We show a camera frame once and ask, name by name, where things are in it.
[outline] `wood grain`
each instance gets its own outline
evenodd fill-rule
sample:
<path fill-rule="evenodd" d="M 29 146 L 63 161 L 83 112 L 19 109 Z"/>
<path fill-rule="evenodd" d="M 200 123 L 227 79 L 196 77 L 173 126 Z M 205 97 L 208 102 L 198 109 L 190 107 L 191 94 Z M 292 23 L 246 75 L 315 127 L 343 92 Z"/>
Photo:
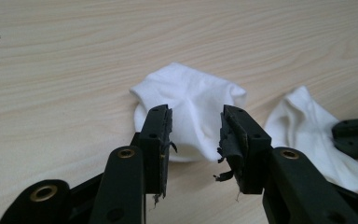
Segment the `wood grain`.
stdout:
<path fill-rule="evenodd" d="M 134 132 L 129 88 L 171 62 L 240 84 L 260 124 L 300 85 L 358 118 L 358 1 L 0 1 L 0 36 L 0 216 L 34 182 L 100 173 Z M 148 222 L 267 223 L 213 182 L 226 169 L 172 163 Z"/>

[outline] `screw hole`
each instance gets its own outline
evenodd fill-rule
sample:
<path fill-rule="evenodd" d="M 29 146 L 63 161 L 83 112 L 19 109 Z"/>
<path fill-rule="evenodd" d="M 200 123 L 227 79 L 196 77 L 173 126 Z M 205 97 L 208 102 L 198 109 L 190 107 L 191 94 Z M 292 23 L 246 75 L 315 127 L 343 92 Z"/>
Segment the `screw hole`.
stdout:
<path fill-rule="evenodd" d="M 35 203 L 40 203 L 50 199 L 56 193 L 57 193 L 57 186 L 55 185 L 42 186 L 34 190 L 34 192 L 32 192 L 30 196 L 30 200 Z"/>
<path fill-rule="evenodd" d="M 106 218 L 110 222 L 116 222 L 121 220 L 124 217 L 124 210 L 122 208 L 114 208 L 107 212 Z"/>
<path fill-rule="evenodd" d="M 118 156 L 122 159 L 127 159 L 135 155 L 135 151 L 132 149 L 123 149 L 118 152 Z"/>
<path fill-rule="evenodd" d="M 299 158 L 299 155 L 296 152 L 287 149 L 282 150 L 281 155 L 286 159 L 290 159 L 290 160 L 297 160 Z"/>

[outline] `white cloth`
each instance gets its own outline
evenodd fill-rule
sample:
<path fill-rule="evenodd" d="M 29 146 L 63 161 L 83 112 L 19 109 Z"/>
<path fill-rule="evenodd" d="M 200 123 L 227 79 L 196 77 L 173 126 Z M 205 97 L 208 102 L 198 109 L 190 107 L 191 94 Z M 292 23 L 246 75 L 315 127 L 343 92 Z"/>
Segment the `white cloth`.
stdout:
<path fill-rule="evenodd" d="M 170 139 L 178 147 L 171 161 L 217 161 L 223 105 L 242 107 L 246 91 L 220 77 L 172 63 L 148 75 L 130 92 L 138 98 L 134 122 L 140 132 L 147 111 L 156 105 L 172 109 Z"/>
<path fill-rule="evenodd" d="M 338 120 L 302 86 L 286 94 L 271 112 L 265 130 L 273 147 L 302 151 L 331 183 L 358 192 L 358 161 L 335 149 L 331 128 Z"/>

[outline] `table surface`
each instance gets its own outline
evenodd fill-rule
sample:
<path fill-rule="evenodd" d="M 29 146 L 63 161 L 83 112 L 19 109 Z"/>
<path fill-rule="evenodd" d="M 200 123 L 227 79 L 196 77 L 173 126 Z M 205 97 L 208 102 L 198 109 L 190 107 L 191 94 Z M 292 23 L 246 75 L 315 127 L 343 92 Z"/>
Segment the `table surface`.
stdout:
<path fill-rule="evenodd" d="M 129 88 L 179 62 L 248 91 L 261 125 L 300 85 L 358 118 L 358 1 L 0 1 L 0 217 L 33 183 L 74 187 L 134 133 Z M 148 223 L 267 223 L 226 164 L 170 163 Z"/>

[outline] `black plastic bracket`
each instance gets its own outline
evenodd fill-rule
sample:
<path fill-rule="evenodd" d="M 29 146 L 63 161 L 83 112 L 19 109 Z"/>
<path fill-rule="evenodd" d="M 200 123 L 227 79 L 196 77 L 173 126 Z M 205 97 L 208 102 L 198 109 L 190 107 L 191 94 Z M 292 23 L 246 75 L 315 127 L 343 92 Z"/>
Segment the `black plastic bracket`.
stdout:
<path fill-rule="evenodd" d="M 43 180 L 24 190 L 0 224 L 145 223 L 145 195 L 165 196 L 172 110 L 152 108 L 131 145 L 111 152 L 103 174 L 69 189 Z"/>
<path fill-rule="evenodd" d="M 332 129 L 335 147 L 358 160 L 358 119 L 344 120 Z"/>
<path fill-rule="evenodd" d="M 358 223 L 358 215 L 302 152 L 274 148 L 263 205 L 269 223 Z"/>
<path fill-rule="evenodd" d="M 230 172 L 216 176 L 225 181 L 235 176 L 244 194 L 261 194 L 266 181 L 265 159 L 272 150 L 271 138 L 244 110 L 224 105 L 220 148 L 217 151 L 226 159 Z"/>

